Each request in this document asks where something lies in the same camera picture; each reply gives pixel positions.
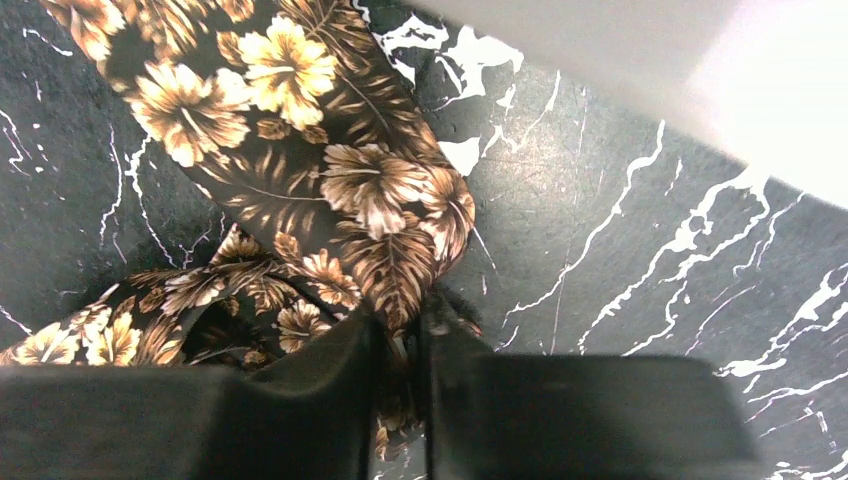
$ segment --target gray marble countertop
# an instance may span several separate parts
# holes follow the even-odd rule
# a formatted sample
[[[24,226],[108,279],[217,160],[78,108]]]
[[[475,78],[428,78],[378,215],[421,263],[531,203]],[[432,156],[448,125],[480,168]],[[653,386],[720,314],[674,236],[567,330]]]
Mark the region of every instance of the gray marble countertop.
[[[848,478],[848,213],[470,27],[358,3],[469,174],[446,281],[493,346],[707,359],[765,478]],[[202,264],[229,221],[36,0],[0,4],[0,38],[5,347],[130,273]],[[374,478],[423,478],[421,443]]]

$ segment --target black marble surface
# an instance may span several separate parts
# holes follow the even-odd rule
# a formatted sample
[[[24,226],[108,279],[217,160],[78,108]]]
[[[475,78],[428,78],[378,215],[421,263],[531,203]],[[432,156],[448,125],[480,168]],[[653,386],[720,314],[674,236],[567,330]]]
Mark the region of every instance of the black marble surface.
[[[359,3],[470,172],[476,237],[446,281],[492,345],[708,359],[765,478],[848,478],[848,213],[469,27]],[[0,2],[0,40],[5,347],[132,272],[207,261],[229,221],[35,0]],[[422,451],[374,478],[423,478]]]

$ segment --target folded fabric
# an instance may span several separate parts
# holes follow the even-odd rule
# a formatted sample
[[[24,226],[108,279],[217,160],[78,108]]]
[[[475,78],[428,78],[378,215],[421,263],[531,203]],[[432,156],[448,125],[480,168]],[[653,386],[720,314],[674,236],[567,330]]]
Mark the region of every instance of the folded fabric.
[[[367,306],[402,376],[474,202],[350,0],[42,3],[238,226],[207,267],[134,275],[0,363],[252,371]],[[402,392],[381,411],[385,447],[414,421]]]

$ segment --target pinched fabric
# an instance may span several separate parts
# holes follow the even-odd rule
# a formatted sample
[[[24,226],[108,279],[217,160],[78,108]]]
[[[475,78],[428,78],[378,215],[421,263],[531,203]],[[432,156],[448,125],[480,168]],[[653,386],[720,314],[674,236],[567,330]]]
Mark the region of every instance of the pinched fabric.
[[[208,266],[133,275],[0,363],[253,371],[367,305],[402,365],[474,202],[350,0],[42,3],[238,226]],[[380,408],[385,457],[414,420],[400,393]]]

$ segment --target bunched fabric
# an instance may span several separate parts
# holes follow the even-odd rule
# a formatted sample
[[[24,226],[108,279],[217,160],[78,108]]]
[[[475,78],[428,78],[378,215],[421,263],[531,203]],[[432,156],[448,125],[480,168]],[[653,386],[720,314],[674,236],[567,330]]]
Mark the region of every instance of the bunched fabric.
[[[350,0],[42,3],[237,226],[208,266],[133,275],[0,364],[249,372],[373,309],[393,348],[389,456],[416,424],[407,327],[474,202]]]

